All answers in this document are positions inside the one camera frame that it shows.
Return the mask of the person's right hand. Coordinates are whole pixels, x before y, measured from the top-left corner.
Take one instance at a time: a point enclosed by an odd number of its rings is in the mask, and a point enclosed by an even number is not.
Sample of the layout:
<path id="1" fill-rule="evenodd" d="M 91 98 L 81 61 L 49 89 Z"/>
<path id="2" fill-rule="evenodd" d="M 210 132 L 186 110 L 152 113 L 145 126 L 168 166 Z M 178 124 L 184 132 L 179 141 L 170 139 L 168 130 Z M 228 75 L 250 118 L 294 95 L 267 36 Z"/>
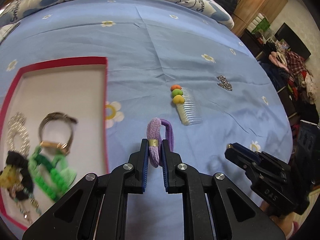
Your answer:
<path id="1" fill-rule="evenodd" d="M 294 221 L 295 213 L 292 212 L 285 217 L 270 216 L 270 218 L 281 228 L 286 239 L 291 239 L 299 229 L 299 224 Z"/>

